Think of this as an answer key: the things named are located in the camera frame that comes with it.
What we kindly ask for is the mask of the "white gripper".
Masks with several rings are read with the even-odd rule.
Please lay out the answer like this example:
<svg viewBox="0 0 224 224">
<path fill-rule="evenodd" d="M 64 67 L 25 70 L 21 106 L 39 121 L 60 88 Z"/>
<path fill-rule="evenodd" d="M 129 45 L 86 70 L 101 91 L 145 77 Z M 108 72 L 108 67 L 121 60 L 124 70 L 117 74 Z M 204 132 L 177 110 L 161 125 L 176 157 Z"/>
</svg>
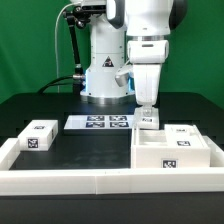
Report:
<svg viewBox="0 0 224 224">
<path fill-rule="evenodd" d="M 129 41 L 128 59 L 133 66 L 136 101 L 143 115 L 151 116 L 156 104 L 162 64 L 169 54 L 169 42 Z"/>
</svg>

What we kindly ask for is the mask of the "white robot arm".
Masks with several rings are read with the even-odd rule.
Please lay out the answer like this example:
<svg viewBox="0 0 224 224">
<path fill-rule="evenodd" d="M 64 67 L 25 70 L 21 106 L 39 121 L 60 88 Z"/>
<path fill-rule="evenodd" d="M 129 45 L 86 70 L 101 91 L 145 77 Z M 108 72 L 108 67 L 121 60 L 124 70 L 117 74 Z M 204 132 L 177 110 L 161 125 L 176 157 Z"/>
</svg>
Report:
<svg viewBox="0 0 224 224">
<path fill-rule="evenodd" d="M 184 19 L 188 0 L 70 0 L 75 25 L 90 26 L 91 64 L 84 99 L 119 102 L 134 80 L 136 113 L 155 113 L 160 72 L 169 54 L 166 37 Z"/>
</svg>

